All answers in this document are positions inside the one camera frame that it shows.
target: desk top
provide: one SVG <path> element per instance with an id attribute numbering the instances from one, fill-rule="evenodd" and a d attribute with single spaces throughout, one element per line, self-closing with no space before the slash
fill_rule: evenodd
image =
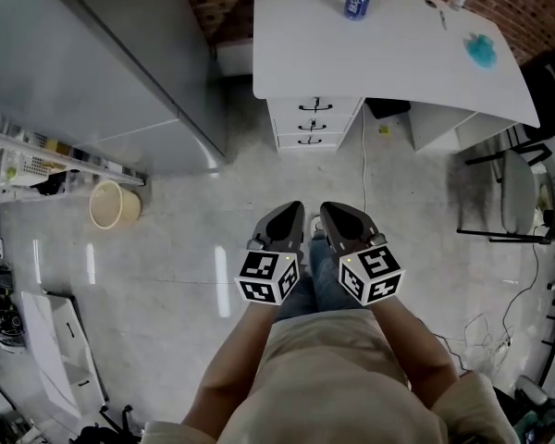
<path id="1" fill-rule="evenodd" d="M 362 21 L 345 0 L 254 0 L 253 92 L 447 105 L 538 127 L 524 78 L 497 25 L 441 0 L 371 0 Z M 440 18 L 444 13 L 447 30 Z M 480 68 L 465 41 L 483 33 L 498 63 Z"/>

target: cabinet handle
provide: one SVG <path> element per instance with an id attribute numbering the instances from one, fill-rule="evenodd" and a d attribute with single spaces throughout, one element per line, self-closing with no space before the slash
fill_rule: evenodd
<path id="1" fill-rule="evenodd" d="M 315 98 L 314 98 L 314 107 L 312 107 L 312 108 L 307 108 L 307 107 L 305 107 L 304 105 L 298 105 L 298 108 L 299 108 L 300 110 L 312 110 L 312 111 L 315 112 L 315 113 L 316 113 L 317 111 L 319 111 L 319 110 L 329 110 L 330 108 L 333 108 L 333 105 L 332 105 L 332 104 L 325 105 L 324 107 L 319 107 L 320 100 L 321 100 L 320 97 L 315 97 Z"/>
<path id="2" fill-rule="evenodd" d="M 316 120 L 314 118 L 311 120 L 311 128 L 310 129 L 306 129 L 302 125 L 298 126 L 298 130 L 303 130 L 303 131 L 317 131 L 317 130 L 324 130 L 326 128 L 327 128 L 327 125 L 323 125 L 320 129 L 318 129 L 316 127 Z"/>
<path id="3" fill-rule="evenodd" d="M 311 135 L 310 137 L 308 137 L 308 141 L 307 141 L 307 142 L 301 142 L 300 140 L 298 140 L 298 144 L 319 144 L 320 142 L 322 142 L 321 139 L 319 139 L 318 142 L 311 142 L 312 139 L 313 139 L 313 135 Z"/>

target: marker cube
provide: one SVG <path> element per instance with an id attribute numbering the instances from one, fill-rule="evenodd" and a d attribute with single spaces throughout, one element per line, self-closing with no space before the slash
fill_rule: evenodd
<path id="1" fill-rule="evenodd" d="M 234 280 L 245 301 L 282 304 L 300 279 L 296 253 L 245 250 L 239 255 L 239 265 Z"/>
<path id="2" fill-rule="evenodd" d="M 387 243 L 339 259 L 339 283 L 363 306 L 396 294 L 404 275 Z"/>

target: jeans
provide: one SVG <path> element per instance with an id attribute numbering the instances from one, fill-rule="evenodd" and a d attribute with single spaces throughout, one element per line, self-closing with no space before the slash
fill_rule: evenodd
<path id="1" fill-rule="evenodd" d="M 333 261 L 333 251 L 323 233 L 315 233 L 310 241 L 310 267 L 311 275 L 303 273 L 298 284 L 279 306 L 274 324 L 299 315 L 363 309 L 339 284 L 339 266 Z"/>

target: person's right arm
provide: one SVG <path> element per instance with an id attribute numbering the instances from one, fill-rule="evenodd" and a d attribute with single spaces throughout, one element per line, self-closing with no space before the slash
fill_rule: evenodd
<path id="1" fill-rule="evenodd" d="M 427 327 L 396 297 L 371 304 L 399 365 L 409 378 L 413 392 L 427 407 L 458 380 L 450 355 Z"/>

